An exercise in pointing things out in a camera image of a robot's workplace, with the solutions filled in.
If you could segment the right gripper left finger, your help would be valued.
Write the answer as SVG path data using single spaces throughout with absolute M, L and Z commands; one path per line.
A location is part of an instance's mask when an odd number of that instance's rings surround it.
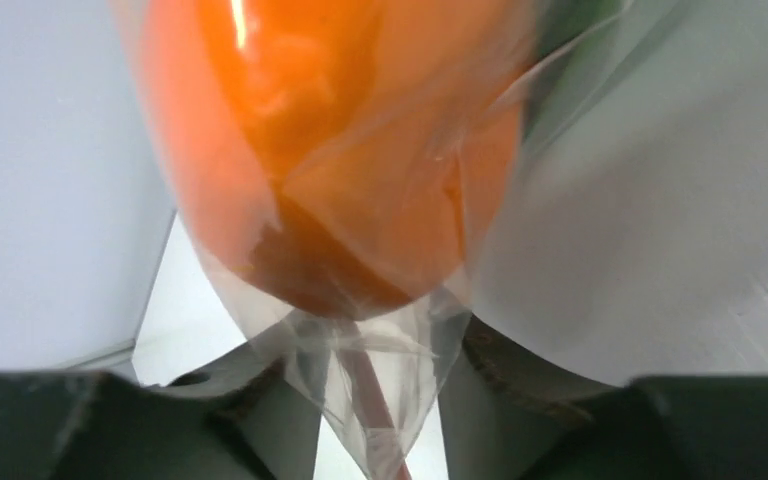
M 309 479 L 320 416 L 239 347 L 167 387 L 0 372 L 0 479 Z

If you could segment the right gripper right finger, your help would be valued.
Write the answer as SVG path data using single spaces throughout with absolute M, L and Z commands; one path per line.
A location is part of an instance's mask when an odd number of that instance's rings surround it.
M 453 479 L 768 479 L 768 376 L 613 387 L 471 318 L 439 411 Z

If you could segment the clear zip top bag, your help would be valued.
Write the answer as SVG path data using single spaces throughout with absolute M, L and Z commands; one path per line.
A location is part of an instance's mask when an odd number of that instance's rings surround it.
M 369 479 L 768 479 L 768 1 L 115 1 L 177 216 Z

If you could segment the fake orange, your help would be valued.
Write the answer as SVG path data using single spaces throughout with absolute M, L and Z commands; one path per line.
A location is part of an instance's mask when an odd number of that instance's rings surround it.
M 135 66 L 196 244 L 362 321 L 430 293 L 499 209 L 533 1 L 150 1 Z

